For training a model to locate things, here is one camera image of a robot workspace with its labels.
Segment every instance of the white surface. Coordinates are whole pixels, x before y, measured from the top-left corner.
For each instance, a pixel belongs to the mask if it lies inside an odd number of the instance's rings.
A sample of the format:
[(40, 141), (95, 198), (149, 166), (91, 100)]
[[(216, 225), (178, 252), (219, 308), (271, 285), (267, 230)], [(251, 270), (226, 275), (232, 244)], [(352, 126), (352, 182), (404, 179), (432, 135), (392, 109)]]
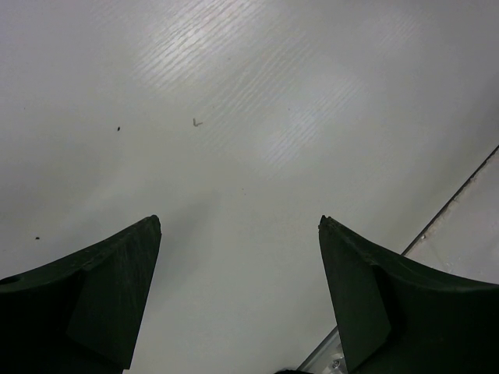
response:
[(426, 233), (409, 258), (435, 269), (499, 284), (499, 154)]
[(0, 277), (156, 213), (131, 372), (298, 365), (334, 326), (321, 214), (400, 252), (497, 145), (498, 17), (480, 0), (2, 2)]

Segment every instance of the white panel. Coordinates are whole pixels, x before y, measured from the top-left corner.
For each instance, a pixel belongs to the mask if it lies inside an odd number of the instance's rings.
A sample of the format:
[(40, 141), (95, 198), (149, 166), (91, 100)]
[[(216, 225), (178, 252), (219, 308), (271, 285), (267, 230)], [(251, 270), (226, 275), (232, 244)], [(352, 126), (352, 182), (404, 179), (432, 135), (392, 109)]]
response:
[(409, 258), (446, 273), (499, 284), (499, 156), (435, 222)]
[(401, 252), (499, 142), (498, 17), (484, 0), (1, 2), (0, 277), (156, 213), (132, 372), (298, 365), (334, 326), (320, 215)]

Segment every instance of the table surface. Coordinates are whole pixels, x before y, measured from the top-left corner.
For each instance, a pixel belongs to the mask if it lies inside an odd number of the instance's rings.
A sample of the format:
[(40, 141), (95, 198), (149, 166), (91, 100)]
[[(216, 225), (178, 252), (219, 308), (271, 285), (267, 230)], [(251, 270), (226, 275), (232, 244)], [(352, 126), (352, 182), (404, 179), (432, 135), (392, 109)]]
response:
[(131, 373), (297, 366), (335, 326), (321, 215), (401, 252), (499, 143), (498, 17), (485, 0), (2, 2), (0, 277), (155, 213)]

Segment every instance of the glossy white surface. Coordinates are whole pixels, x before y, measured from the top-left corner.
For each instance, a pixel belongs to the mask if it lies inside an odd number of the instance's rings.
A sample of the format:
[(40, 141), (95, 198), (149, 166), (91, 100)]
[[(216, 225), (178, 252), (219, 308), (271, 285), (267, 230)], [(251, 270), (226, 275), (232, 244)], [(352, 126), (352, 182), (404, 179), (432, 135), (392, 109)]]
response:
[(435, 269), (499, 284), (499, 154), (426, 233), (409, 258)]
[(334, 326), (321, 214), (401, 252), (497, 145), (498, 17), (484, 0), (2, 2), (0, 277), (156, 213), (131, 372), (297, 366)]

